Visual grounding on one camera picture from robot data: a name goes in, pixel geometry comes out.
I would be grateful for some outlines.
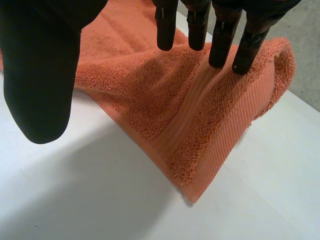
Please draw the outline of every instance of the white surface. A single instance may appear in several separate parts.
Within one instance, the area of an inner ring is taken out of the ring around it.
[[[0,240],[320,239],[320,113],[290,92],[192,207],[79,91],[64,135],[35,145],[1,90],[0,133]]]

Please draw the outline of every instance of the towel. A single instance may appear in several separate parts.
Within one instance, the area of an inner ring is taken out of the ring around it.
[[[214,69],[210,44],[193,51],[179,30],[172,50],[159,50],[154,15],[150,0],[109,0],[82,30],[75,87],[195,203],[246,128],[288,88],[294,56],[276,38],[263,43],[246,75],[232,72],[235,45]]]

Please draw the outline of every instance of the orange towel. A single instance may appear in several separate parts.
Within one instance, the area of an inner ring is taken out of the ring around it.
[[[237,46],[214,69],[210,44],[193,51],[178,30],[171,51],[157,49],[154,14],[150,0],[110,0],[82,31],[75,85],[195,203],[251,121],[288,88],[294,57],[279,38],[245,76],[231,70]]]

